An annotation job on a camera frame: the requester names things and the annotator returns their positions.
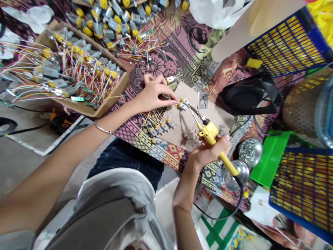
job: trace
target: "gray shirt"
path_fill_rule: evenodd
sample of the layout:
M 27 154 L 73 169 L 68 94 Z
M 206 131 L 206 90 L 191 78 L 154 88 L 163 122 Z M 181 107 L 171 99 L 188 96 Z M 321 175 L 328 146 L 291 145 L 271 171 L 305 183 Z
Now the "gray shirt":
M 74 214 L 46 249 L 124 249 L 131 243 L 151 250 L 173 249 L 155 216 L 154 192 L 147 179 L 137 170 L 112 169 L 99 175 L 81 189 Z M 30 250 L 34 239 L 31 230 L 5 234 L 0 236 L 0 249 Z

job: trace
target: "person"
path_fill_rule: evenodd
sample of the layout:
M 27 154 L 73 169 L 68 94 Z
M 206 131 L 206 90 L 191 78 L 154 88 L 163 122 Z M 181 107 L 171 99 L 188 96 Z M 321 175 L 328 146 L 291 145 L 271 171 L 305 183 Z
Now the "person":
M 26 180 L 0 202 L 0 249 L 32 249 L 35 232 L 53 208 L 79 163 L 132 116 L 177 104 L 165 78 L 144 75 L 145 88 L 64 142 Z M 170 100 L 160 100 L 160 94 Z M 228 153 L 230 137 L 205 141 L 190 154 L 176 188 L 173 219 L 178 249 L 202 249 L 191 218 L 200 170 Z M 173 249 L 155 216 L 154 195 L 164 166 L 130 144 L 116 139 L 102 152 L 83 183 L 74 214 L 46 249 Z

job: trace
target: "jeans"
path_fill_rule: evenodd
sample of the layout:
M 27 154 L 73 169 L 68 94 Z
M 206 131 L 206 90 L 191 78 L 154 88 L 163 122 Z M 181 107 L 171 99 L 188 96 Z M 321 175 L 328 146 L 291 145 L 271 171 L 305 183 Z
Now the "jeans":
M 132 168 L 140 171 L 152 184 L 155 192 L 164 171 L 164 164 L 142 152 L 131 144 L 116 138 L 101 153 L 87 179 L 96 174 L 118 167 Z

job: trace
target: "cooling fan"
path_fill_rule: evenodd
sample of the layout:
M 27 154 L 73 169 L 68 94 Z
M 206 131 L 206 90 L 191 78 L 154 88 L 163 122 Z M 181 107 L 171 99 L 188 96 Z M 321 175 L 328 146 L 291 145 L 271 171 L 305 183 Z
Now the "cooling fan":
M 266 106 L 258 107 L 262 101 Z M 232 115 L 275 114 L 283 106 L 283 98 L 269 72 L 261 72 L 219 93 L 217 104 Z

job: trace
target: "silver bangle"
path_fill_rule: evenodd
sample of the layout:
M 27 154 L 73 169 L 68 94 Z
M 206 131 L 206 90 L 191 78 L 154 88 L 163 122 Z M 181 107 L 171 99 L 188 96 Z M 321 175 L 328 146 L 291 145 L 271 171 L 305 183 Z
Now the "silver bangle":
M 95 124 L 96 128 L 98 128 L 100 131 L 102 131 L 102 132 L 104 132 L 104 133 L 106 133 L 106 134 L 109 134 L 109 135 L 114 134 L 114 132 L 112 132 L 112 131 L 106 131 L 105 129 L 101 128 L 101 127 L 97 124 L 97 120 L 94 121 L 94 124 Z

